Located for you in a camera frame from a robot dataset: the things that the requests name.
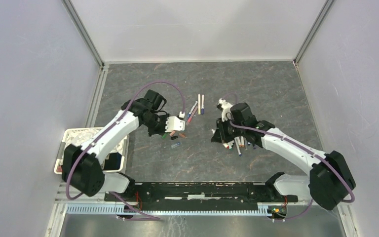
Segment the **blue transparent pen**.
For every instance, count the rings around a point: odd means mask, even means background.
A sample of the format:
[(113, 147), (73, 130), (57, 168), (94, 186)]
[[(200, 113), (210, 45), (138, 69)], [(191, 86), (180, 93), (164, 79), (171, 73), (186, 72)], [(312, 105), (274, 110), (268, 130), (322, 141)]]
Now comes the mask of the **blue transparent pen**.
[(241, 153), (241, 150), (240, 150), (240, 146), (237, 147), (237, 146), (235, 145), (235, 147), (236, 147), (236, 150), (237, 150), (238, 155), (241, 157), (241, 156), (242, 156), (242, 153)]

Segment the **red white pen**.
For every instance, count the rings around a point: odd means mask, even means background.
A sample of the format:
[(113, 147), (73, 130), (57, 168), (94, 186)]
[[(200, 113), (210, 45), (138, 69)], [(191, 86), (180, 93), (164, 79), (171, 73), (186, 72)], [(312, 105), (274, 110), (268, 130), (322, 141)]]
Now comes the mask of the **red white pen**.
[(236, 145), (237, 147), (239, 147), (239, 142), (238, 142), (238, 138), (237, 138), (237, 137), (234, 138), (234, 142), (235, 142), (235, 145)]

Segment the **violet capped white pen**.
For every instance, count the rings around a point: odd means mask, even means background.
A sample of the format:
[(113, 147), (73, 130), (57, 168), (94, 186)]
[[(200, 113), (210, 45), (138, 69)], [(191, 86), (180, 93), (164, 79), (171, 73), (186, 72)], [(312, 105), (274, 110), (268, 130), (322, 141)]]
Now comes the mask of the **violet capped white pen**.
[(201, 109), (200, 109), (200, 114), (201, 114), (201, 115), (204, 114), (204, 101), (205, 101), (205, 95), (202, 94), (202, 95), (201, 95)]

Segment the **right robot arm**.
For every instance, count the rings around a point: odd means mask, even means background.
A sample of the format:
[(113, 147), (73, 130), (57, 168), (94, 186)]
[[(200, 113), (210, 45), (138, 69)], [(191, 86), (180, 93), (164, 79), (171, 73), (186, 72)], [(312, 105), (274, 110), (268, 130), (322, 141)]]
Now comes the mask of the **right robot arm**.
[(218, 101), (221, 116), (211, 142), (253, 146), (274, 152), (285, 158), (308, 176), (311, 198), (322, 208), (333, 210), (339, 203), (353, 203), (355, 180), (344, 156), (309, 147), (288, 136), (274, 124), (257, 120), (247, 103), (233, 105), (225, 99)]

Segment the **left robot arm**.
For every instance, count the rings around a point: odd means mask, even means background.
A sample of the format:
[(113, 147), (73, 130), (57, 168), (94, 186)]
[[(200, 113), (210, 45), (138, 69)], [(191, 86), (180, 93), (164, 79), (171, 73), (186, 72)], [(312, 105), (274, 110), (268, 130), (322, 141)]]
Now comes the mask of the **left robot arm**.
[(130, 178), (120, 172), (105, 172), (102, 163), (128, 134), (141, 125), (147, 127), (150, 136), (163, 135), (169, 117), (162, 109), (166, 102), (162, 95), (148, 90), (143, 98), (125, 102), (117, 115), (90, 140), (78, 146), (68, 145), (62, 164), (66, 193), (70, 187), (88, 197), (98, 192), (116, 192), (123, 201), (130, 201), (135, 196)]

